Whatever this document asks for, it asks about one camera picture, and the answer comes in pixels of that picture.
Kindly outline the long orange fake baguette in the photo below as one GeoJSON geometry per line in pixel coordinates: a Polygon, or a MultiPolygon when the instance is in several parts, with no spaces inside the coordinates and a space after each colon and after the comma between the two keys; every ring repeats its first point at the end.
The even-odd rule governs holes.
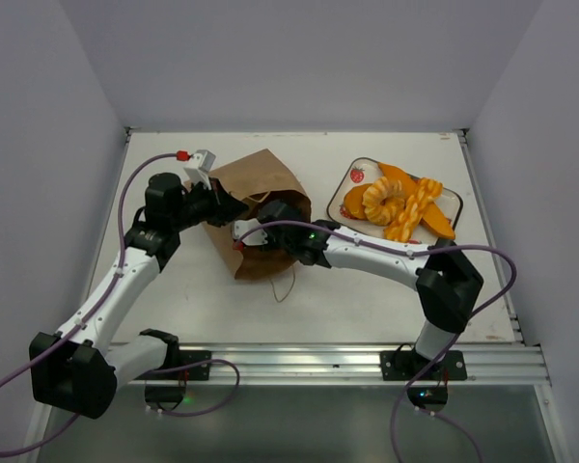
{"type": "MultiPolygon", "coordinates": [[[[401,181],[404,191],[404,207],[401,210],[403,211],[405,201],[414,192],[419,180],[423,177],[412,176],[397,166],[382,162],[378,162],[377,166],[385,177],[401,181]]],[[[419,227],[430,232],[435,238],[455,238],[455,226],[462,208],[463,202],[460,196],[443,186],[441,195],[427,208],[409,241],[414,239],[414,233],[419,227]]]]}

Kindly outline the ring shaped fake doughnut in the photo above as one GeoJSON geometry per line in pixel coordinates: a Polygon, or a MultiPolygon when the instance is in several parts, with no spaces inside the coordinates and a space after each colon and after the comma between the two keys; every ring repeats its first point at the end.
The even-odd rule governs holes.
{"type": "Polygon", "coordinates": [[[398,179],[380,177],[363,195],[367,220],[377,226],[390,225],[404,205],[404,191],[398,179]]]}

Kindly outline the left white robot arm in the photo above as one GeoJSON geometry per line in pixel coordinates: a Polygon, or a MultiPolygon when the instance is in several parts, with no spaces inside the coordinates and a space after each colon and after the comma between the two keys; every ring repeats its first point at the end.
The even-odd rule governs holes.
{"type": "Polygon", "coordinates": [[[121,347],[111,348],[110,343],[178,249],[182,231],[202,223],[221,228],[248,206],[216,178],[186,187],[171,173],[152,176],[144,198],[113,266],[93,294],[55,333],[39,333],[31,341],[36,401],[97,419],[117,390],[134,379],[156,375],[183,380],[176,336],[146,329],[121,347]]]}

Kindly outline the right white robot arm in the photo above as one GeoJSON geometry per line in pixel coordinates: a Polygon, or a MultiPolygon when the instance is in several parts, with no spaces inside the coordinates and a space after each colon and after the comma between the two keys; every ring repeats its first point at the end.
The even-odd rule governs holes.
{"type": "Polygon", "coordinates": [[[307,222],[280,200],[257,215],[265,240],[307,266],[365,272],[416,291],[425,323],[410,356],[416,375],[429,379],[445,366],[444,350],[462,334],[483,288],[483,277],[450,240],[435,246],[375,238],[337,222],[307,222]]]}

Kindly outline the round orange fake bread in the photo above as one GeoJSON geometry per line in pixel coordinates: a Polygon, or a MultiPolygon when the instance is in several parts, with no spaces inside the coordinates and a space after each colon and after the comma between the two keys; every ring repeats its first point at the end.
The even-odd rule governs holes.
{"type": "Polygon", "coordinates": [[[370,183],[361,184],[351,188],[344,196],[343,215],[352,220],[366,220],[365,207],[363,205],[363,195],[372,185],[370,183]]]}

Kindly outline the twisted fake bread stick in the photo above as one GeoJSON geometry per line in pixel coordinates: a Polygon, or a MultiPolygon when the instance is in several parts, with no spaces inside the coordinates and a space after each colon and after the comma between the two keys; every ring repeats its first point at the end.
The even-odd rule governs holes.
{"type": "Polygon", "coordinates": [[[432,178],[421,178],[414,192],[405,201],[404,210],[385,229],[388,240],[406,243],[419,225],[427,208],[443,191],[443,184],[432,178]]]}

